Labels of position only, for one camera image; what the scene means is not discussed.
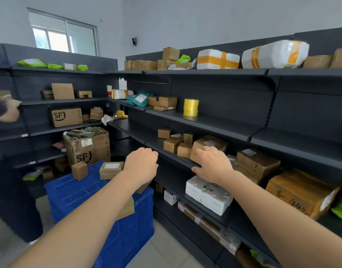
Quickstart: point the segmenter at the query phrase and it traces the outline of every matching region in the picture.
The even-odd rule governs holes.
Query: tiled floor
[[[54,225],[47,197],[37,199],[37,208],[41,214],[44,233]],[[128,264],[127,268],[202,268],[157,221],[154,221],[155,234]],[[28,244],[13,234],[0,219],[0,268],[8,267]]]

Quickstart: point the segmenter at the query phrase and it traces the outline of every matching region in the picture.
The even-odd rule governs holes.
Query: white wall
[[[0,43],[36,46],[27,7],[96,26],[100,56],[124,68],[121,0],[0,0]]]
[[[342,27],[342,0],[122,0],[122,7],[126,56]]]

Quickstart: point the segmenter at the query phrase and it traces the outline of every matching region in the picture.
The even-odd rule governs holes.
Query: bare arm
[[[158,153],[140,148],[124,170],[23,253],[11,268],[93,266],[115,218],[130,196],[156,175]]]
[[[231,193],[284,268],[342,268],[342,239],[233,170],[214,147],[198,149],[192,170]]]
[[[7,100],[4,102],[5,107],[7,108],[6,112],[0,116],[1,122],[15,122],[18,120],[20,116],[20,112],[17,107],[21,104],[18,100]]]

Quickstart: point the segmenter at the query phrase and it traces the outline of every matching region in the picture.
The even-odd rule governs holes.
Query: styrofoam box with orange tape
[[[296,68],[305,61],[309,45],[303,41],[280,40],[246,50],[243,68]]]
[[[197,69],[238,68],[240,56],[219,50],[207,49],[200,51],[197,58]]]
[[[111,91],[111,98],[115,100],[124,100],[128,96],[133,96],[134,92],[132,90],[120,90],[120,89],[113,89]]]

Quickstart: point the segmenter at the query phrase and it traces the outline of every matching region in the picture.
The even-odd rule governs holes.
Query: blue basket
[[[56,224],[109,182],[100,180],[102,164],[89,166],[89,175],[81,181],[69,174],[45,184]],[[141,195],[133,194],[135,213],[115,222],[93,268],[124,268],[151,238],[154,234],[152,195],[150,187]]]

